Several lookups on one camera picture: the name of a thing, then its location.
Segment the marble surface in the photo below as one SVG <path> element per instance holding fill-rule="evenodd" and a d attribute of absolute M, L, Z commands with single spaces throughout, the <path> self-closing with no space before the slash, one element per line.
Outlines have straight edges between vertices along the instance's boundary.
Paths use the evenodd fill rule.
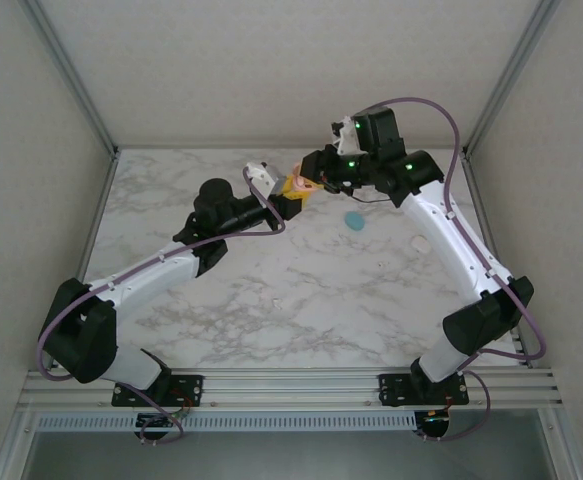
<path fill-rule="evenodd" d="M 178 232 L 209 178 L 248 190 L 241 171 L 266 161 L 290 171 L 309 150 L 126 150 L 122 152 L 87 280 L 152 254 Z M 442 168 L 451 153 L 430 151 Z M 461 168 L 453 194 L 473 225 Z M 379 198 L 372 189 L 365 199 Z M 364 229 L 344 222 L 360 213 Z M 316 193 L 285 233 L 231 239 L 202 277 L 156 297 L 119 324 L 119 341 L 171 367 L 406 366 L 442 334 L 460 307 L 428 243 L 390 202 L 361 204 Z M 514 351 L 507 334 L 492 347 Z M 500 357 L 476 364 L 511 365 Z"/>

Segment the gray wall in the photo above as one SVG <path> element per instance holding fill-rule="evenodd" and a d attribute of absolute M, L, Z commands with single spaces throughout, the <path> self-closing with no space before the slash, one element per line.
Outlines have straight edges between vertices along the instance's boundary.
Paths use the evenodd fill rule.
<path fill-rule="evenodd" d="M 452 413 L 460 431 L 482 412 Z M 189 434 L 143 447 L 130 433 L 40 434 L 27 480 L 545 480 L 534 412 L 494 412 L 463 440 L 424 443 L 412 432 Z"/>
<path fill-rule="evenodd" d="M 17 2 L 0 0 L 0 441 L 106 163 Z"/>
<path fill-rule="evenodd" d="M 583 1 L 563 1 L 474 158 L 502 259 L 527 274 L 583 444 Z"/>

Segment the black mounting bracket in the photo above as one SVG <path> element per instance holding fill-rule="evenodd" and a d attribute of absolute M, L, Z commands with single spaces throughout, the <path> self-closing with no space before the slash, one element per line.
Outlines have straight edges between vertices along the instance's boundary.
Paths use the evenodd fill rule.
<path fill-rule="evenodd" d="M 380 383 L 380 403 L 385 407 L 469 404 L 463 375 L 451 375 L 443 382 L 436 384 L 439 388 L 426 400 L 413 386 L 409 373 L 384 373 L 378 375 L 378 382 Z"/>
<path fill-rule="evenodd" d="M 202 375 L 171 375 L 169 385 L 161 399 L 155 403 L 161 407 L 199 407 L 202 398 Z M 149 407 L 150 405 L 131 390 L 119 383 L 113 389 L 111 405 L 114 407 Z"/>

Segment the cable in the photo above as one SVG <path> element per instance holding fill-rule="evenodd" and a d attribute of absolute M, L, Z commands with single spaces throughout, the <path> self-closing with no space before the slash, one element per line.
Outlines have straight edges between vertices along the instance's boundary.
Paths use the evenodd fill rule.
<path fill-rule="evenodd" d="M 468 435 L 471 435 L 476 430 L 481 429 L 484 426 L 484 424 L 487 423 L 487 421 L 489 420 L 489 417 L 491 416 L 491 395 L 489 394 L 489 389 L 487 388 L 486 383 L 484 383 L 484 380 L 482 380 L 482 378 L 480 378 L 480 376 L 472 370 L 465 370 L 464 373 L 465 374 L 468 373 L 469 375 L 473 376 L 478 381 L 478 383 L 480 383 L 482 389 L 484 390 L 484 395 L 487 397 L 487 408 L 484 411 L 484 416 L 482 417 L 482 420 L 480 420 L 478 423 L 476 423 L 471 428 L 468 428 L 464 432 L 456 433 L 454 435 L 449 435 L 445 437 L 428 437 L 427 435 L 424 434 L 418 434 L 418 436 L 422 437 L 422 439 L 425 442 L 430 439 L 436 442 L 452 442 L 453 440 L 459 440 Z"/>
<path fill-rule="evenodd" d="M 255 197 L 260 200 L 260 202 L 262 202 L 264 204 L 265 207 L 267 207 L 269 209 L 269 211 L 273 214 L 273 216 L 275 217 L 275 219 L 278 221 L 280 228 L 278 228 L 278 230 L 274 230 L 274 231 L 270 231 L 270 232 L 234 232 L 234 233 L 227 233 L 224 235 L 218 235 L 217 237 L 213 237 L 213 238 L 208 238 L 205 240 L 200 240 L 199 242 L 195 242 L 189 245 L 184 245 L 180 248 L 176 248 L 175 250 L 171 250 L 170 252 L 167 252 L 164 254 L 164 256 L 162 257 L 164 258 L 171 258 L 175 255 L 179 255 L 182 252 L 186 252 L 187 250 L 192 250 L 194 248 L 197 247 L 201 247 L 202 245 L 207 245 L 209 243 L 214 243 L 220 240 L 226 240 L 228 238 L 236 238 L 236 237 L 268 237 L 271 235 L 279 235 L 282 232 L 284 232 L 286 230 L 286 224 L 284 223 L 284 219 L 282 218 L 282 216 L 280 216 L 280 214 L 277 212 L 277 210 L 273 207 L 273 205 L 271 204 L 271 202 L 269 202 L 264 195 L 262 195 L 254 186 L 253 186 L 253 182 L 251 182 L 251 179 L 247 176 L 247 168 L 244 168 L 242 170 L 242 177 L 244 178 L 244 181 L 247 183 L 247 185 L 249 186 L 249 190 L 251 191 L 251 193 L 253 193 L 253 195 L 255 195 Z M 120 275 L 119 277 L 115 278 L 114 280 L 112 280 L 111 283 L 113 283 L 113 285 L 120 285 L 121 283 L 123 283 L 124 281 L 126 281 L 127 279 L 131 278 L 132 276 L 140 273 L 141 271 L 155 265 L 156 263 L 159 263 L 163 260 L 161 260 L 161 258 L 159 256 L 156 256 L 154 258 L 151 258 L 149 260 L 147 260 L 146 262 L 141 263 L 140 265 L 138 265 L 135 268 L 132 268 L 131 270 L 129 270 L 128 272 L 124 273 L 123 275 Z M 55 330 L 58 325 L 60 324 L 60 322 L 62 322 L 62 320 L 64 320 L 64 318 L 71 313 L 76 307 L 78 307 L 79 305 L 83 304 L 84 302 L 86 302 L 87 300 L 89 300 L 90 298 L 104 292 L 105 290 L 107 290 L 108 288 L 110 288 L 110 284 L 105 284 L 102 285 L 101 287 L 96 288 L 95 290 L 91 290 L 88 293 L 82 295 L 81 297 L 77 298 L 76 300 L 74 300 L 73 302 L 71 302 L 66 308 L 64 308 L 50 323 L 49 325 L 47 325 L 47 327 L 44 329 L 44 331 L 42 332 L 42 334 L 40 335 L 40 338 L 38 339 L 38 344 L 36 347 L 36 364 L 38 367 L 38 370 L 40 372 L 40 374 L 46 378 L 47 380 L 51 380 L 52 382 L 62 382 L 65 380 L 69 380 L 71 378 L 73 378 L 72 375 L 51 375 L 48 370 L 45 368 L 43 360 L 42 360 L 42 354 L 44 351 L 44 344 L 46 343 L 47 339 L 49 338 L 49 335 L 51 335 L 51 332 L 53 332 L 53 330 Z M 132 392 L 134 392 L 136 395 L 138 395 L 140 398 L 142 398 L 145 402 L 147 402 L 149 405 L 151 405 L 153 408 L 155 408 L 156 410 L 158 410 L 162 415 L 164 415 L 165 417 L 167 417 L 169 420 L 171 420 L 174 425 L 176 425 L 178 427 L 178 430 L 180 430 L 180 435 L 173 439 L 173 440 L 167 440 L 167 441 L 162 441 L 159 443 L 170 443 L 172 441 L 178 440 L 179 438 L 181 438 L 184 435 L 184 430 L 182 428 L 181 423 L 169 412 L 167 412 L 166 410 L 164 410 L 162 407 L 160 407 L 157 403 L 155 403 L 151 398 L 149 398 L 145 393 L 143 393 L 141 390 L 128 385 L 128 384 L 124 384 L 121 383 L 121 385 L 123 385 L 125 388 L 128 388 L 129 390 L 131 390 Z"/>
<path fill-rule="evenodd" d="M 361 198 L 358 198 L 355 195 L 350 195 L 350 197 L 352 199 L 354 199 L 356 202 L 360 202 L 360 203 L 380 203 L 380 202 L 389 202 L 389 201 L 391 201 L 390 198 L 383 198 L 383 199 L 380 199 L 380 200 L 362 200 Z"/>
<path fill-rule="evenodd" d="M 430 107 L 435 108 L 438 112 L 440 112 L 444 116 L 444 118 L 447 119 L 449 124 L 451 125 L 451 128 L 453 130 L 453 144 L 454 144 L 453 145 L 453 157 L 451 158 L 451 165 L 449 166 L 449 171 L 447 172 L 447 176 L 446 176 L 446 179 L 444 181 L 444 195 L 443 196 L 444 196 L 444 204 L 445 204 L 445 208 L 447 209 L 447 212 L 453 212 L 453 207 L 451 206 L 451 177 L 453 176 L 453 172 L 455 171 L 456 164 L 458 163 L 458 155 L 460 154 L 460 129 L 458 128 L 458 124 L 455 122 L 455 120 L 453 119 L 451 114 L 444 107 L 442 107 L 440 104 L 438 104 L 436 102 L 433 102 L 431 100 L 427 100 L 426 98 L 420 98 L 420 97 L 392 98 L 390 100 L 385 100 L 383 102 L 376 103 L 375 105 L 370 106 L 368 109 L 376 108 L 376 107 L 385 107 L 385 106 L 392 105 L 395 103 L 420 103 L 423 105 L 428 105 Z M 460 233 L 462 238 L 467 242 L 467 244 L 469 245 L 469 247 L 471 248 L 473 253 L 476 255 L 476 257 L 478 258 L 478 260 L 480 261 L 480 263 L 482 264 L 484 269 L 487 272 L 491 271 L 492 270 L 491 264 L 489 263 L 487 258 L 484 256 L 482 251 L 475 244 L 475 242 L 473 241 L 473 239 L 471 238 L 469 233 L 465 230 L 465 228 L 462 225 L 462 223 L 460 222 L 460 220 L 458 220 L 458 216 L 455 215 L 451 219 L 451 221 L 453 222 L 453 225 L 458 230 L 458 232 Z M 482 349 L 478 350 L 478 352 L 479 353 L 491 353 L 493 355 L 500 355 L 502 357 L 513 358 L 515 360 L 524 360 L 524 361 L 537 360 L 538 358 L 543 357 L 547 351 L 546 340 L 544 338 L 544 335 L 540 331 L 540 327 L 538 326 L 537 322 L 535 321 L 535 318 L 533 318 L 533 315 L 531 315 L 531 312 L 529 312 L 529 310 L 524 306 L 524 304 L 520 301 L 520 299 L 517 297 L 517 295 L 515 293 L 513 293 L 513 291 L 509 288 L 509 286 L 506 284 L 506 282 L 504 282 L 498 275 L 492 275 L 491 278 L 493 278 L 493 280 L 498 284 L 498 286 L 500 288 L 502 288 L 502 290 L 504 290 L 504 292 L 509 296 L 509 298 L 511 299 L 513 304 L 516 306 L 516 308 L 520 311 L 520 313 L 522 313 L 522 316 L 526 319 L 527 323 L 531 327 L 531 330 L 533 330 L 533 333 L 535 334 L 536 338 L 538 339 L 538 343 L 540 345 L 540 348 L 538 349 L 538 351 L 536 353 L 533 353 L 531 355 L 526 355 L 526 354 L 518 355 L 516 353 L 502 352 L 500 350 L 494 350 L 491 348 L 482 348 Z"/>

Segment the blue circular disc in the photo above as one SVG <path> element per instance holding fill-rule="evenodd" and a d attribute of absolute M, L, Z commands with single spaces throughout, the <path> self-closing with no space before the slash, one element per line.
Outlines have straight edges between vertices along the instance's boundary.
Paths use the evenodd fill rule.
<path fill-rule="evenodd" d="M 351 230 L 359 232 L 364 228 L 364 217 L 356 212 L 347 212 L 344 216 L 344 223 L 346 223 Z"/>

